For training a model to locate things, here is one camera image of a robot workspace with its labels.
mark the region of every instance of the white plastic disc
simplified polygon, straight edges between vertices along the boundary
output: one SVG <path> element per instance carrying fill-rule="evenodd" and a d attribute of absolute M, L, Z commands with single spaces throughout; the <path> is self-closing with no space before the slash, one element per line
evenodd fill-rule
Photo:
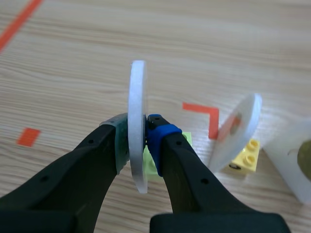
<path fill-rule="evenodd" d="M 132 63 L 128 95 L 128 146 L 133 180 L 140 193 L 147 193 L 148 180 L 143 166 L 145 142 L 145 84 L 147 81 L 144 61 Z"/>
<path fill-rule="evenodd" d="M 254 134 L 261 111 L 259 94 L 248 95 L 221 126 L 208 168 L 217 172 L 230 163 Z"/>

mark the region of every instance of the light wooden surface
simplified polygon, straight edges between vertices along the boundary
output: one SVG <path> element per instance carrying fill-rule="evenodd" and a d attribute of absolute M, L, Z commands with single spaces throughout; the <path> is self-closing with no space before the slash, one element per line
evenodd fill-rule
<path fill-rule="evenodd" d="M 26 3 L 0 1 L 0 32 Z M 307 0 L 45 0 L 0 54 L 0 195 L 126 112 L 135 59 L 148 63 L 148 113 L 192 132 L 205 164 L 208 117 L 183 111 L 183 101 L 220 108 L 222 123 L 243 96 L 261 93 L 254 137 L 264 145 L 311 115 L 310 41 Z M 16 145 L 25 127 L 42 131 L 32 148 Z M 256 174 L 216 175 L 249 206 L 280 213 L 293 233 L 310 231 L 311 207 L 298 203 L 264 153 Z M 170 211 L 164 182 L 142 196 L 127 165 L 96 232 L 148 232 L 151 216 Z"/>

